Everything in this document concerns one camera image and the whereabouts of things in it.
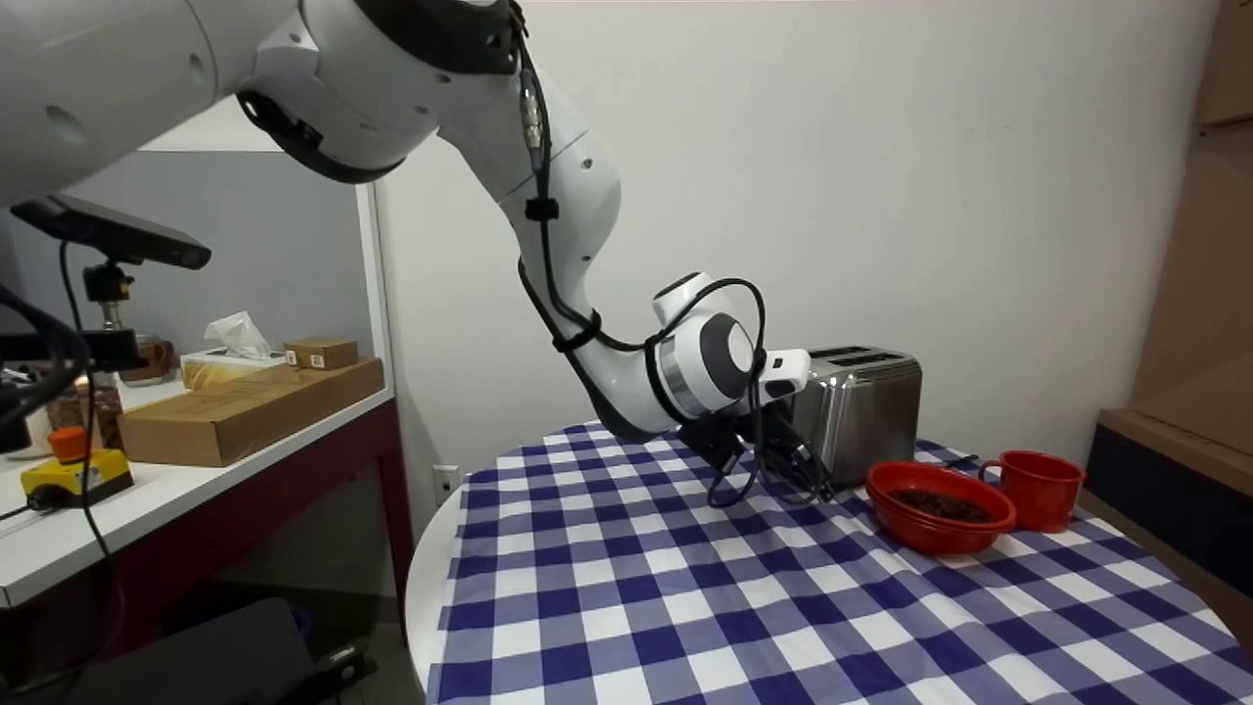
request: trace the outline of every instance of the toaster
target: toaster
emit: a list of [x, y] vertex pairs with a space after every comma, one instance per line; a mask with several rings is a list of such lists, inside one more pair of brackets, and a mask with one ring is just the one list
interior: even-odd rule
[[792, 399], [792, 433], [835, 485], [860, 485], [872, 461], [911, 460], [925, 373], [889, 348], [809, 348], [809, 383]]

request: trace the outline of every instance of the blue and white tablecloth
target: blue and white tablecloth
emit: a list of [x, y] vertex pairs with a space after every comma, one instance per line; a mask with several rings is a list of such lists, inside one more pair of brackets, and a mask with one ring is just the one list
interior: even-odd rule
[[1253, 700], [1213, 612], [1095, 518], [928, 559], [860, 490], [714, 511], [710, 476], [596, 425], [476, 472], [425, 699]]

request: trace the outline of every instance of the black cable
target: black cable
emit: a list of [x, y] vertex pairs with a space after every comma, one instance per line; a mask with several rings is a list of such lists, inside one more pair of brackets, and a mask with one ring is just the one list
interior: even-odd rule
[[[57, 276], [63, 276], [63, 290], [68, 290], [68, 301], [72, 301], [76, 333], [81, 337], [81, 313], [77, 313], [77, 300], [76, 300], [76, 283], [72, 283], [68, 246], [72, 246], [72, 245], [57, 246]], [[81, 412], [81, 416], [87, 416], [87, 418], [81, 418], [81, 433], [87, 433], [81, 447], [87, 447], [87, 455], [81, 455], [81, 467], [77, 467], [77, 511], [81, 511], [81, 518], [87, 518], [87, 524], [90, 524], [94, 544], [100, 550], [100, 567], [107, 567], [108, 589], [112, 589], [112, 601], [116, 601], [116, 619], [112, 619], [112, 627], [107, 627], [100, 648], [99, 648], [99, 649], [107, 655], [107, 649], [112, 648], [112, 639], [116, 639], [116, 627], [125, 622], [125, 585], [120, 585], [120, 578], [116, 578], [112, 550], [107, 544], [107, 536], [100, 536], [100, 531], [99, 531], [99, 523], [94, 523], [90, 498], [87, 498], [90, 476], [94, 476], [94, 472], [90, 472], [90, 452], [94, 452], [94, 426], [99, 426], [99, 369], [94, 369], [94, 360], [87, 366], [87, 412]]]
[[20, 391], [4, 391], [4, 404], [13, 404], [13, 408], [0, 416], [0, 426], [9, 426], [9, 425], [22, 425], [37, 408], [43, 408], [57, 391], [68, 391], [81, 375], [90, 353], [87, 353], [87, 341], [76, 337], [76, 331], [68, 331], [52, 313], [29, 305], [9, 285], [0, 285], [0, 305], [20, 313], [37, 331], [37, 337], [43, 341], [43, 348], [52, 356], [52, 373], [38, 383], [20, 387]]
[[[536, 200], [527, 206], [527, 221], [536, 221], [539, 226], [539, 250], [544, 250], [544, 285], [549, 285], [549, 301], [551, 311], [579, 327], [582, 333], [579, 337], [596, 337], [600, 344], [608, 348], [619, 348], [619, 353], [645, 353], [655, 356], [655, 348], [703, 301], [714, 300], [715, 290], [730, 290], [730, 285], [745, 285], [754, 301], [754, 341], [752, 341], [752, 369], [749, 369], [749, 418], [752, 418], [752, 447], [762, 452], [762, 408], [758, 408], [758, 373], [762, 373], [762, 333], [769, 333], [769, 305], [762, 305], [762, 296], [749, 283], [749, 280], [715, 280], [710, 285], [702, 285], [655, 337], [632, 344], [632, 341], [619, 341], [612, 333], [604, 333], [604, 327], [596, 327], [593, 316], [582, 316], [579, 311], [573, 311], [564, 300], [561, 300], [561, 285], [555, 285], [555, 267], [551, 267], [551, 230], [549, 222], [561, 217], [561, 207], [551, 206], [551, 194], [549, 194], [549, 181], [551, 181], [551, 123], [549, 123], [549, 98], [544, 98], [544, 83], [539, 83], [539, 72], [525, 49], [525, 25], [517, 25], [517, 49], [522, 49], [522, 134], [525, 134], [525, 151], [527, 151], [527, 162], [531, 162], [531, 181], [536, 181]], [[732, 493], [732, 507], [749, 498], [749, 490], [754, 485], [754, 476], [758, 476], [758, 461], [754, 460], [749, 467], [749, 481]], [[726, 481], [730, 467], [715, 472], [715, 481], [710, 485], [710, 501], [715, 493], [715, 485]]]
[[20, 514], [29, 514], [31, 507], [14, 507], [14, 511], [9, 511], [9, 514], [0, 514], [0, 523], [13, 523], [13, 518], [20, 518]]

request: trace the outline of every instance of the red bowl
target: red bowl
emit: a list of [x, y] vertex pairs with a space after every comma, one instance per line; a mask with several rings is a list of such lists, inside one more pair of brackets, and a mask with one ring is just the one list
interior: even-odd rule
[[865, 490], [882, 535], [895, 536], [902, 544], [925, 557], [984, 553], [997, 535], [1005, 535], [1018, 523], [1015, 501], [1005, 493], [928, 461], [876, 461], [865, 476]]

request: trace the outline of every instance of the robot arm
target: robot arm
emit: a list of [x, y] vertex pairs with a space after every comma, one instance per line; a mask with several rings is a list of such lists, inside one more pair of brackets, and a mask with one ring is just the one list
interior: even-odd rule
[[754, 391], [771, 399], [804, 387], [805, 353], [762, 353], [758, 327], [749, 337], [719, 301], [730, 283], [703, 276], [658, 296], [658, 337], [624, 344], [600, 331], [582, 276], [613, 226], [619, 177], [593, 155], [564, 95], [539, 85], [513, 0], [47, 4], [56, 7], [0, 0], [9, 95], [37, 68], [77, 72], [72, 85], [87, 83], [81, 72], [100, 72], [107, 55], [112, 68], [108, 83], [81, 95], [47, 83], [56, 74], [22, 85], [31, 98], [14, 105], [20, 130], [0, 140], [0, 207], [134, 155], [223, 95], [240, 95], [247, 118], [295, 162], [347, 186], [390, 172], [440, 134], [513, 222], [522, 283], [619, 441], [745, 408]]

